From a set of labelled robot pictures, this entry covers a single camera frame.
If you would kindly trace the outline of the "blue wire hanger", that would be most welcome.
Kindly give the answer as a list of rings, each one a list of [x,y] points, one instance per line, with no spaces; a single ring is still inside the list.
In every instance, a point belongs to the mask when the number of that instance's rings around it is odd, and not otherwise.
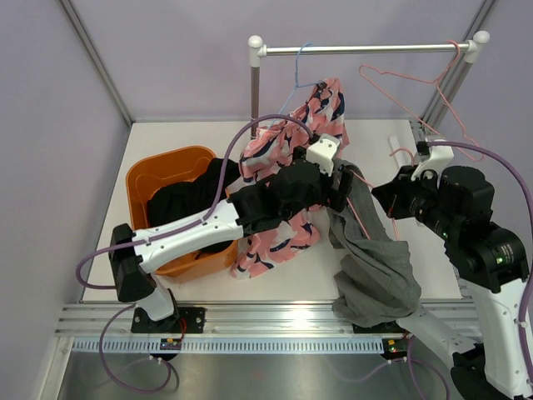
[[[294,67],[294,85],[293,85],[293,89],[292,89],[290,95],[287,97],[286,101],[283,103],[283,105],[279,109],[278,114],[280,114],[280,115],[284,114],[288,104],[291,102],[291,100],[295,96],[296,92],[300,88],[314,87],[315,85],[317,85],[317,82],[310,82],[310,83],[306,83],[306,84],[300,84],[300,82],[299,82],[299,59],[300,59],[300,56],[301,56],[301,54],[302,54],[302,52],[303,52],[303,50],[305,48],[311,47],[312,45],[313,45],[312,42],[305,42],[304,44],[302,44],[299,47],[298,51],[296,52],[295,67]]]

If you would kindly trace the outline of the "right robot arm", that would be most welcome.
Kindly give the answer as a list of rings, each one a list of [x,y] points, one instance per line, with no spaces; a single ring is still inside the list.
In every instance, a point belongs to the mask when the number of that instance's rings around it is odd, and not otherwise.
[[[423,307],[407,317],[398,302],[378,308],[378,323],[388,331],[403,327],[413,333],[449,368],[465,399],[531,397],[518,333],[519,302],[529,277],[522,241],[492,222],[495,189],[481,171],[452,166],[419,177],[415,171],[404,166],[371,193],[389,218],[415,218],[443,240],[476,307],[482,340],[462,337]]]

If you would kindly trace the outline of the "pink navy patterned shorts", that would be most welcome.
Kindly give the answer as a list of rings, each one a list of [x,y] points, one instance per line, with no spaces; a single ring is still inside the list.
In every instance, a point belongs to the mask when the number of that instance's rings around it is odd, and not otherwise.
[[[340,141],[340,149],[350,141],[344,120],[345,100],[341,81],[330,77],[317,83],[310,97],[290,116],[302,121],[314,133],[333,136]],[[278,173],[292,161],[296,147],[307,148],[310,138],[303,128],[294,122],[282,120],[272,127],[257,129],[241,153],[239,169],[245,184],[256,183]],[[279,227],[251,235],[247,248],[231,267],[231,275],[237,279],[256,278],[277,265],[292,260],[299,253],[319,242],[321,234],[303,210]]]

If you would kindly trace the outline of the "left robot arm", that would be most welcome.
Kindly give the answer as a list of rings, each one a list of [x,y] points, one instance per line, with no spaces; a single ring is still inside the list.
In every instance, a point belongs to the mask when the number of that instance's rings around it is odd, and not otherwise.
[[[188,318],[157,280],[155,271],[188,253],[277,228],[313,206],[340,212],[353,175],[335,157],[314,157],[298,147],[296,159],[278,173],[229,195],[211,208],[175,222],[141,230],[126,223],[112,230],[109,262],[117,298],[133,304],[133,333],[183,333]]]

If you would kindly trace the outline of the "pink hanger of black shorts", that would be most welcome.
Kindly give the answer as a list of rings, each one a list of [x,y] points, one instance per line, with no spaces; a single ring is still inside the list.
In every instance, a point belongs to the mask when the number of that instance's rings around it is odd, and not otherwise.
[[[421,84],[425,84],[425,85],[431,85],[436,90],[440,100],[444,103],[445,108],[447,108],[451,112],[452,117],[456,120],[456,122],[458,123],[459,127],[461,128],[461,135],[462,135],[463,139],[468,144],[470,144],[471,146],[474,146],[475,148],[478,148],[479,147],[478,142],[473,137],[470,137],[470,136],[467,135],[466,127],[465,127],[464,123],[461,121],[461,118],[460,118],[459,114],[453,108],[453,106],[451,105],[451,101],[446,97],[446,95],[444,94],[444,92],[443,92],[443,90],[441,88],[441,82],[443,81],[445,75],[450,71],[450,69],[452,67],[454,67],[458,63],[458,61],[460,59],[460,55],[461,55],[461,50],[460,50],[458,42],[456,42],[454,40],[448,40],[448,43],[451,44],[454,47],[455,56],[446,65],[446,67],[441,71],[441,73],[436,78],[434,78],[432,80],[421,79],[421,78],[418,78],[418,77],[413,77],[411,75],[405,75],[405,74],[401,74],[401,73],[394,72],[394,71],[381,70],[380,68],[373,67],[372,65],[369,65],[369,64],[362,64],[358,68],[358,73],[359,73],[361,78],[363,78],[368,83],[370,83],[376,90],[378,90],[381,94],[383,94],[385,97],[387,97],[389,100],[391,100],[395,105],[397,105],[401,110],[406,112],[410,117],[413,117],[415,120],[417,120],[417,122],[419,122],[424,128],[427,128],[431,133],[434,133],[436,136],[438,136],[440,138],[443,138],[444,136],[440,132],[438,132],[436,130],[436,125],[434,123],[430,124],[428,122],[424,122],[420,117],[415,115],[412,112],[412,110],[410,110],[407,106],[405,106],[397,98],[395,98],[392,95],[390,95],[390,93],[387,92],[382,86],[380,86],[378,83],[376,83],[374,80],[372,80],[366,74],[366,70],[370,70],[370,71],[372,71],[374,73],[378,73],[381,76],[389,75],[389,76],[393,76],[395,78],[402,78],[402,79],[409,80],[409,81],[416,82],[416,83],[421,83]]]

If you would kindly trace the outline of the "grey shorts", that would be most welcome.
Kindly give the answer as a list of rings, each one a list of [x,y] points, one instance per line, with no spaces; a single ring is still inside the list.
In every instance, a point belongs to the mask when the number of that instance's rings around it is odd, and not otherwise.
[[[339,297],[333,312],[351,323],[371,328],[404,318],[417,310],[421,286],[415,280],[408,243],[386,233],[369,187],[355,164],[338,159],[354,175],[350,203],[342,212],[327,210],[329,240],[346,251],[334,276]]]

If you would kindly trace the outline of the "black shorts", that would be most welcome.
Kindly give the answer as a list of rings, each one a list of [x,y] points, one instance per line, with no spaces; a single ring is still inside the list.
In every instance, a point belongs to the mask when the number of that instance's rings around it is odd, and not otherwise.
[[[176,182],[157,190],[147,202],[148,226],[153,228],[175,222],[210,208],[217,193],[222,162],[221,158],[213,158],[207,170],[194,181]],[[229,159],[219,200],[227,198],[226,189],[240,176],[238,164]],[[226,241],[204,247],[195,259],[220,253],[231,244],[231,241]]]

